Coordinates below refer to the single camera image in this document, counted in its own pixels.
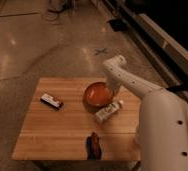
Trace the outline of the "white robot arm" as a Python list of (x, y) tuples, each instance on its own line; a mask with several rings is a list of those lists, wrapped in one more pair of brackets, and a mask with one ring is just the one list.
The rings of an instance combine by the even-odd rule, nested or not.
[(122, 55), (103, 62), (107, 83), (140, 99), (138, 141), (141, 171), (188, 171), (188, 103), (173, 92), (125, 69)]

